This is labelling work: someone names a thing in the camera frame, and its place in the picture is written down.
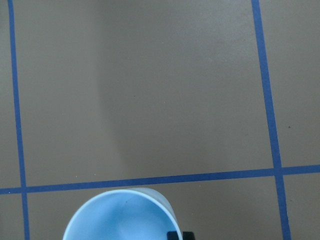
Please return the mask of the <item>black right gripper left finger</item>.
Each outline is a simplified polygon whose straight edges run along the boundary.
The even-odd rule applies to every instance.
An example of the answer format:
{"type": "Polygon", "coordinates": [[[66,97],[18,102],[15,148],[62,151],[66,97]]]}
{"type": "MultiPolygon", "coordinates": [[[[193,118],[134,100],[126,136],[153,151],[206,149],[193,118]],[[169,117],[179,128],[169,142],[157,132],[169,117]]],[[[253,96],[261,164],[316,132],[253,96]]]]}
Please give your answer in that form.
{"type": "Polygon", "coordinates": [[[167,232],[167,240],[178,240],[178,233],[176,231],[167,232]]]}

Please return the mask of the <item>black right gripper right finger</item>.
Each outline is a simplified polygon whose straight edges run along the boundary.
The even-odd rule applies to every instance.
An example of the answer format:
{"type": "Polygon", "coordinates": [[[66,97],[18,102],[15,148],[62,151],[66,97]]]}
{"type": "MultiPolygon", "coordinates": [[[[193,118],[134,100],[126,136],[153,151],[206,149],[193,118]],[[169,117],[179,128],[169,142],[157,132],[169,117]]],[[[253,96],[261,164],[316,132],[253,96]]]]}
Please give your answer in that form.
{"type": "Polygon", "coordinates": [[[183,240],[195,240],[195,234],[192,231],[184,231],[182,237],[183,240]]]}

